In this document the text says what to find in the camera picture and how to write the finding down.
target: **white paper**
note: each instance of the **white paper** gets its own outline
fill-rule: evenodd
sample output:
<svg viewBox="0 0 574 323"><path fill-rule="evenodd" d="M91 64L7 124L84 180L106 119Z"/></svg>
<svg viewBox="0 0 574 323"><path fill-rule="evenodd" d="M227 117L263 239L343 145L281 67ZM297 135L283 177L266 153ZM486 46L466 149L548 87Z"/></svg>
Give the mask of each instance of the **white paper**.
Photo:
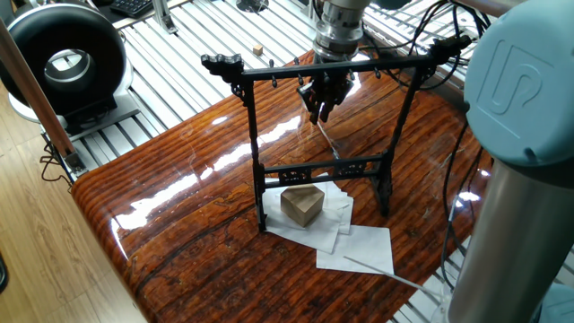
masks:
<svg viewBox="0 0 574 323"><path fill-rule="evenodd" d="M382 275L345 259L344 256L390 274L395 273L391 235L388 228L352 225L349 235L339 234L337 236L333 254L317 250L317 268Z"/></svg>
<svg viewBox="0 0 574 323"><path fill-rule="evenodd" d="M337 233L349 232L352 198L333 182L317 183L315 186L325 192L323 211L306 228L302 228L281 211L281 193L286 188L267 189L263 194L263 209L267 214L266 226L269 232L285 239L331 253Z"/></svg>
<svg viewBox="0 0 574 323"><path fill-rule="evenodd" d="M325 196L329 197L323 204L323 207L341 212L342 217L341 224L339 225L339 233L349 234L352 217L352 197L347 196L347 193L343 192L334 182L319 184L325 184Z"/></svg>
<svg viewBox="0 0 574 323"><path fill-rule="evenodd" d="M307 227L302 228L281 211L281 193L286 188L271 188L263 194L263 208L267 214L267 230L302 245L333 252L339 232L341 213L323 209Z"/></svg>

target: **glossy wooden table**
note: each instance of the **glossy wooden table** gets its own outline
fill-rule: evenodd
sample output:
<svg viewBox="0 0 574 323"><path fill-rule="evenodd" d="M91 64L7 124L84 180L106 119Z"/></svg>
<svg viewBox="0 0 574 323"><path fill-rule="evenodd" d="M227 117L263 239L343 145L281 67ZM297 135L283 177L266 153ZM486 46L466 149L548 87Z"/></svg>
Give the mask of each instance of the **glossy wooden table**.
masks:
<svg viewBox="0 0 574 323"><path fill-rule="evenodd" d="M357 80L324 125L341 157L385 149L404 97L385 76ZM296 86L256 85L265 165L333 158ZM440 192L462 124L440 97L416 95L396 151L388 218L366 179L337 182L354 197L352 224L390 228L396 273L418 283L439 266ZM478 147L465 138L451 192ZM252 179L247 112L229 97L82 176L73 195L151 322L385 322L414 292L380 275L316 269L314 249L259 233ZM460 239L469 234L468 217L455 225Z"/></svg>

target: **wooden block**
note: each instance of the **wooden block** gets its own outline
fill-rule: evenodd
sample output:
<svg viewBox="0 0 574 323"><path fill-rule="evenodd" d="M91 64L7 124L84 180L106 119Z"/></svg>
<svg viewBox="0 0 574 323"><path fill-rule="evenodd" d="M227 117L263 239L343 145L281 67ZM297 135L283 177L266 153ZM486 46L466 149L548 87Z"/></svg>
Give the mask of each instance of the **wooden block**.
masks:
<svg viewBox="0 0 574 323"><path fill-rule="evenodd" d="M299 185L281 193L281 211L305 227L323 209L325 193L315 185Z"/></svg>
<svg viewBox="0 0 574 323"><path fill-rule="evenodd" d="M253 54L257 56L263 55L263 45L257 44L253 47Z"/></svg>

